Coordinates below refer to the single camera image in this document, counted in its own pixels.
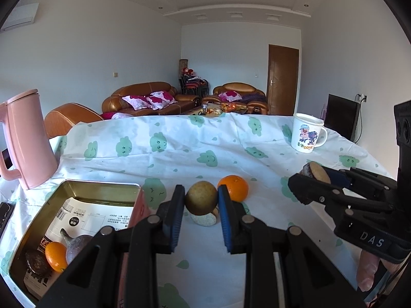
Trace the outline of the right hand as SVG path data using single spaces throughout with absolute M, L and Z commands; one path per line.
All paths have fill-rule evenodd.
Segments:
M 370 252 L 362 250 L 359 257 L 356 277 L 357 285 L 362 292 L 369 291 L 371 289 L 379 263 L 382 263 L 390 273 L 395 273 L 402 266 L 402 264 L 390 263 L 380 257 L 375 256 L 374 254 L 371 254 Z

